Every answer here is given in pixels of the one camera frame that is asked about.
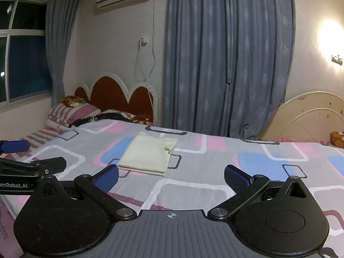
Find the window frame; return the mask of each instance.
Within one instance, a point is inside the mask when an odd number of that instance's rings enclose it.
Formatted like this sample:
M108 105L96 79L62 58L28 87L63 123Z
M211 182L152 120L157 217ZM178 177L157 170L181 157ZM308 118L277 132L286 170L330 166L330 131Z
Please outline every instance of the window frame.
M14 6L12 10L12 15L10 19L9 28L13 25L13 19L15 15L15 10L17 8L18 2L30 2L36 4L47 4L44 0L14 0ZM0 102L0 113L20 107L22 105L36 102L42 99L50 98L52 89L43 90L40 92L24 95L15 99L10 99L9 97L9 83L8 83L8 60L9 60L9 50L10 50L10 39L11 36L45 36L45 30L32 30L32 29L0 29L0 37L6 37L6 52L5 52L5 87L6 87L6 101Z

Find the window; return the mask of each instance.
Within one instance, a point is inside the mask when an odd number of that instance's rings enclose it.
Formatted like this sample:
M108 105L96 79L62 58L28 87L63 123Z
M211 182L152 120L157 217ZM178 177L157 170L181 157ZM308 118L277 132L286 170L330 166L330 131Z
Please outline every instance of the window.
M0 0L0 108L51 91L45 12L44 3Z

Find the gray ribbed plate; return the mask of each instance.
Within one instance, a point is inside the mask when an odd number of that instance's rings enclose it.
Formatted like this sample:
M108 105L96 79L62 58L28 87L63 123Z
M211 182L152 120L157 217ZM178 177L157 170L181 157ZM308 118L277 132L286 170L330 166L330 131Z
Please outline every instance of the gray ribbed plate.
M244 246L229 225L206 219L200 210L144 210L117 223L109 236L75 258L263 258ZM312 254L311 258L321 258Z

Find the brown headboard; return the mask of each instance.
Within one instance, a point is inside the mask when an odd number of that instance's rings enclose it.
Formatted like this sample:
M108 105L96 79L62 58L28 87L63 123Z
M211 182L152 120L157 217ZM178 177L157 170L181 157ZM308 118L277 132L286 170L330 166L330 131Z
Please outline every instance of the brown headboard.
M101 111L115 109L131 114L148 114L150 121L157 120L157 95L153 87L139 82L128 91L124 82L113 73L101 75L92 88L85 84L78 86L75 96L84 98Z

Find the white wall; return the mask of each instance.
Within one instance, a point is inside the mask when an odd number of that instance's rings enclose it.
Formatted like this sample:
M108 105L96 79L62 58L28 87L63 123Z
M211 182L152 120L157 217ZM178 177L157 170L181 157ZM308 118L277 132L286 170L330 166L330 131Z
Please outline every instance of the white wall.
M344 98L344 0L295 0L296 33L286 101L310 91L328 91Z
M65 65L63 82L67 94L72 94L76 85L75 53L77 19L72 32L71 42ZM46 126L47 115L50 109L51 99L28 103L26 105L0 112L0 140L17 139L26 136Z
M149 0L97 15L95 0L81 1L77 33L78 82L91 85L97 75L104 71L115 72L128 89L142 81L135 70L135 61L140 37L148 36L149 43L141 50L144 59L141 65L146 72L152 68L153 2L154 0ZM148 80L158 93L160 114L166 7L167 0L155 0L156 64Z

